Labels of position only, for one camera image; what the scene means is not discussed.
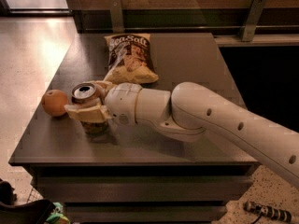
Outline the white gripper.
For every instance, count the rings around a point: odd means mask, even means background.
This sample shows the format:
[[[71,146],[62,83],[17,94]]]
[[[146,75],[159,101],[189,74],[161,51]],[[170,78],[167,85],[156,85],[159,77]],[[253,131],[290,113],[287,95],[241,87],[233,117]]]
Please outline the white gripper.
[[[138,84],[122,83],[115,87],[110,81],[92,80],[98,94],[105,98],[105,105],[82,107],[65,105],[64,108],[71,119],[90,123],[103,123],[110,119],[119,125],[135,125],[135,106],[137,96],[142,90]]]

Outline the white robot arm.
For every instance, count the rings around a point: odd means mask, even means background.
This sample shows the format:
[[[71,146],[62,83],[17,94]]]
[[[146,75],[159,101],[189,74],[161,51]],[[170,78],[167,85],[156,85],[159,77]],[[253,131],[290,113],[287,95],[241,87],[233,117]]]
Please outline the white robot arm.
[[[272,172],[299,187],[299,133],[233,104],[202,85],[183,82],[172,91],[105,81],[82,83],[79,102],[67,105],[70,118],[119,125],[143,124],[158,133],[194,142],[210,130],[240,147]]]

